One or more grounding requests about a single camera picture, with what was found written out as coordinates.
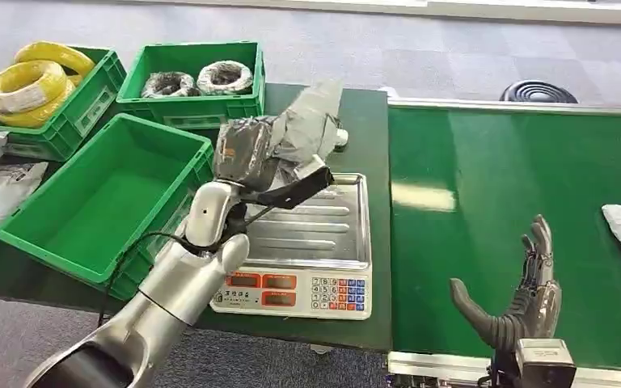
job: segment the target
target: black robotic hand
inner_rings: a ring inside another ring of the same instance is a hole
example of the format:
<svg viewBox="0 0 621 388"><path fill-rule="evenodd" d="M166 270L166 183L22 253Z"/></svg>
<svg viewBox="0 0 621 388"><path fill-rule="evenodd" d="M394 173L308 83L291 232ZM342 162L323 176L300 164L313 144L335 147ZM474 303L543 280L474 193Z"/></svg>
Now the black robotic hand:
<svg viewBox="0 0 621 388"><path fill-rule="evenodd" d="M522 236L525 263L520 285L508 309L487 314L467 293L460 279L450 279L451 299L479 337L497 352L511 353L521 338L551 338L560 312L561 289L553 279L551 229L541 215L531 224L535 241Z"/></svg>

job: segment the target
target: silver metal cover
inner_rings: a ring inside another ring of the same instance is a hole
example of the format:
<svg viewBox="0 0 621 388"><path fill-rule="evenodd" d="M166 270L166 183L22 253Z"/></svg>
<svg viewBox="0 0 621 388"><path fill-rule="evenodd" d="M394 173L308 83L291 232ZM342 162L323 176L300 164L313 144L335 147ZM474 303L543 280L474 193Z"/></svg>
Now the silver metal cover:
<svg viewBox="0 0 621 388"><path fill-rule="evenodd" d="M365 269L370 217L365 176L333 174L335 183L293 210L274 209L248 226L244 265ZM249 205L248 216L260 206Z"/></svg>

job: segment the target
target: scale keypad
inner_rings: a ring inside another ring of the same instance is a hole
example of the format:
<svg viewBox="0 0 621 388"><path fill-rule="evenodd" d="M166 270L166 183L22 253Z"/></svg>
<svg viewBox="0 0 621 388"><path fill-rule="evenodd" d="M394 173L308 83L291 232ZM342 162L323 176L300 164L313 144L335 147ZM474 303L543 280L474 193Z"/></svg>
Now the scale keypad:
<svg viewBox="0 0 621 388"><path fill-rule="evenodd" d="M365 280L314 277L310 291L313 310L365 311Z"/></svg>

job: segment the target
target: red digital display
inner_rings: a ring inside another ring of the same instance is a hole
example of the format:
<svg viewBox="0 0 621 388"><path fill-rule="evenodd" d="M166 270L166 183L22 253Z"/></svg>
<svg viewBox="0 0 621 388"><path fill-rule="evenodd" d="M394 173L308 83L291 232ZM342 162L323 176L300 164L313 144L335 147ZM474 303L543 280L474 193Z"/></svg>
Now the red digital display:
<svg viewBox="0 0 621 388"><path fill-rule="evenodd" d="M226 278L226 283L232 287L260 288L260 275L257 273L232 272Z"/></svg>
<svg viewBox="0 0 621 388"><path fill-rule="evenodd" d="M294 306L295 304L295 293L263 292L263 306Z"/></svg>
<svg viewBox="0 0 621 388"><path fill-rule="evenodd" d="M296 276L292 275L263 275L264 289L295 289Z"/></svg>

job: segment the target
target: digital weighing scale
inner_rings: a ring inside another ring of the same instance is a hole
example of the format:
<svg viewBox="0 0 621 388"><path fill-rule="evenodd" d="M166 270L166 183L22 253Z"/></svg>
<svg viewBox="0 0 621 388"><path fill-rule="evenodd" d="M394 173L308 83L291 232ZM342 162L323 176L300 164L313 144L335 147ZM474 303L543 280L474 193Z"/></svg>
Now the digital weighing scale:
<svg viewBox="0 0 621 388"><path fill-rule="evenodd" d="M360 174L333 175L332 186L296 208L273 209L248 226L249 257L213 296L213 310L329 319L370 316L367 183ZM261 209L249 205L249 215Z"/></svg>

